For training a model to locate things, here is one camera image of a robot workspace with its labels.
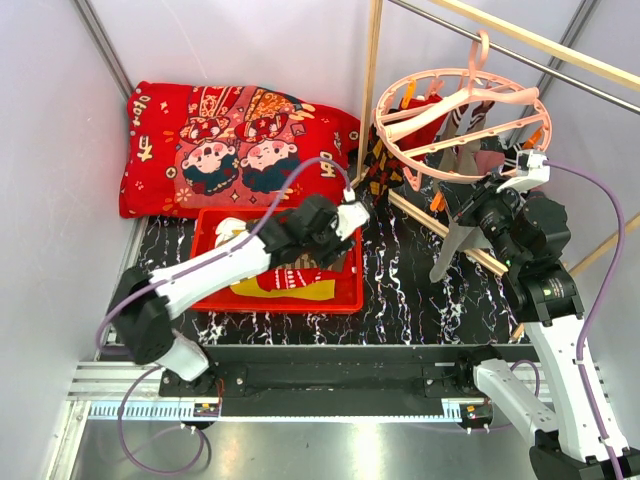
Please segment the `pink round clip hanger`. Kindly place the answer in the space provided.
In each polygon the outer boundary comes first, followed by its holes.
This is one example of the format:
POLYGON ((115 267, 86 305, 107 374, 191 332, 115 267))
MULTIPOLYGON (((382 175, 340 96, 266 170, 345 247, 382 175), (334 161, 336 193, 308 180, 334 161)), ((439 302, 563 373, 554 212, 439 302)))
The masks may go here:
POLYGON ((488 73, 484 65, 490 40, 478 32, 464 68, 439 68, 408 75, 381 95, 373 111, 373 126, 390 157, 402 167, 402 178, 414 191, 423 179, 469 184, 480 179, 476 161, 460 156, 487 137, 531 125, 529 147, 544 152, 552 138, 550 115, 536 87, 525 88, 488 73), (531 107, 525 117, 495 126, 486 124, 499 105, 531 107))

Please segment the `black white striped sock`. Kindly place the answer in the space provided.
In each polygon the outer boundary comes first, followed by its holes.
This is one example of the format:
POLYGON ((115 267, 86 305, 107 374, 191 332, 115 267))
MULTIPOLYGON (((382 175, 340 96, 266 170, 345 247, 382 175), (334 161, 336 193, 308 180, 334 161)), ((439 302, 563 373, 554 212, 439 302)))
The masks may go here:
POLYGON ((484 128, 486 123, 487 114, 494 107, 494 101, 481 102, 471 113, 469 125, 466 133, 475 133, 484 128))

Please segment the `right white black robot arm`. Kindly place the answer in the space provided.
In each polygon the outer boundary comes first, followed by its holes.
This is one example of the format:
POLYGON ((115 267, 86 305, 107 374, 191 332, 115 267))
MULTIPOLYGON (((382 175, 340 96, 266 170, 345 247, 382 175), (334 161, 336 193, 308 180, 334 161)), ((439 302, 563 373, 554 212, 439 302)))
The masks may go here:
POLYGON ((511 311, 525 327, 541 364, 552 404, 517 379, 494 347, 462 356, 454 384, 466 396, 483 394, 529 446, 539 479, 633 479, 639 451, 620 431, 586 344, 578 288, 560 261, 571 238, 564 206, 545 196, 522 198, 506 179, 442 182, 451 227, 468 227, 489 241, 507 271, 511 311))

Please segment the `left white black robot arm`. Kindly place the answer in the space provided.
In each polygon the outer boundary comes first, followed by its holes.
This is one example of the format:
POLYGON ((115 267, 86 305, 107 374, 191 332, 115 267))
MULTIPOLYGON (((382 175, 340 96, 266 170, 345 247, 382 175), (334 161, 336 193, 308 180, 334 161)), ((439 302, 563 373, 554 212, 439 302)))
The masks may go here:
POLYGON ((355 231, 369 218, 355 199, 336 206, 317 194, 296 208, 268 209, 250 229, 186 262, 151 273, 127 269, 105 320, 135 364, 168 369, 190 393, 206 395, 216 382, 211 361, 172 321, 205 297, 305 253, 319 266, 331 265, 353 247, 355 231))

